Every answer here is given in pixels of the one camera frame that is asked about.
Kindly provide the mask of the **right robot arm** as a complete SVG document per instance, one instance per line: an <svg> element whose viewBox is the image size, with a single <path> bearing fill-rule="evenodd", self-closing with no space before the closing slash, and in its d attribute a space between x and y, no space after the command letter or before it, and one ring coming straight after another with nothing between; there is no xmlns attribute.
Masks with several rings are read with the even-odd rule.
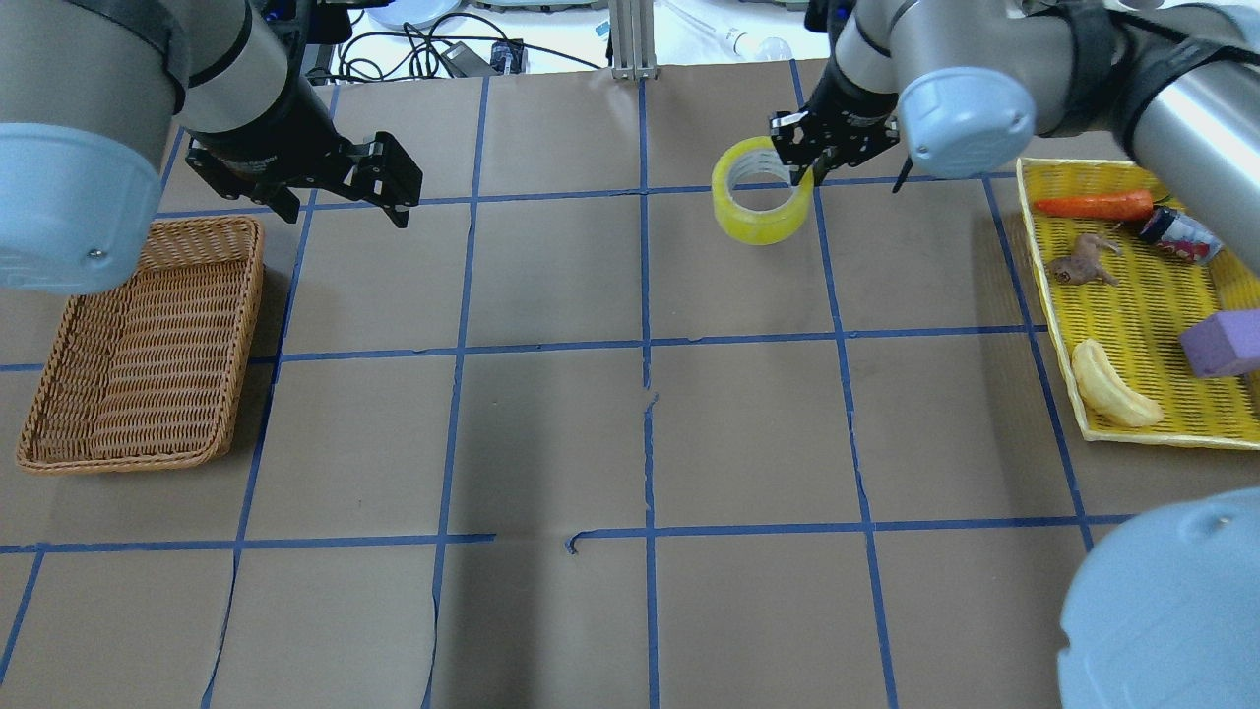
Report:
<svg viewBox="0 0 1260 709"><path fill-rule="evenodd" d="M1051 1L814 1L832 62L770 135L793 184L895 144L971 178L1031 139L1108 128L1257 269L1257 13ZM1085 557L1058 625L1066 708L1257 705L1257 489L1167 504Z"/></svg>

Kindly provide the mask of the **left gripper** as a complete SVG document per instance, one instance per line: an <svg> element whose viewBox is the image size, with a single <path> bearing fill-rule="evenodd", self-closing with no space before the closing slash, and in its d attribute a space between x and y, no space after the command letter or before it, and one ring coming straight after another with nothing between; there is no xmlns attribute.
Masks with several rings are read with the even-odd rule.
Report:
<svg viewBox="0 0 1260 709"><path fill-rule="evenodd" d="M338 133L311 84L284 86L278 99L243 126L189 133L185 164L217 196L248 199L289 224L296 224L300 212L292 185L369 203L399 229L410 225L410 212L418 207L423 171L404 145L377 131L357 147Z"/></svg>

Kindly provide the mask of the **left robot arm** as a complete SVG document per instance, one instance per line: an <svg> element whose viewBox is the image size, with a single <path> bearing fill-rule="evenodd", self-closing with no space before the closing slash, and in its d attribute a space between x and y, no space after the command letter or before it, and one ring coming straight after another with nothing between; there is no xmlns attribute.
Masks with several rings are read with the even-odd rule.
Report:
<svg viewBox="0 0 1260 709"><path fill-rule="evenodd" d="M252 1L1 5L4 288L100 293L139 269L169 130L218 196L294 222L297 190L382 208L397 227L423 174L391 133L353 144L302 76L309 23Z"/></svg>

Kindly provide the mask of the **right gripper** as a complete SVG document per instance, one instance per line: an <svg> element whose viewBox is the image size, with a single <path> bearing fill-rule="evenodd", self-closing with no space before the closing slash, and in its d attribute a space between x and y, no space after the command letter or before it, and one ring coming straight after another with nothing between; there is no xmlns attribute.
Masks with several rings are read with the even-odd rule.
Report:
<svg viewBox="0 0 1260 709"><path fill-rule="evenodd" d="M900 144L895 94L874 93L845 76L832 59L796 112L779 111L770 120L770 140L788 167L791 186L806 178L822 186L847 164L863 164Z"/></svg>

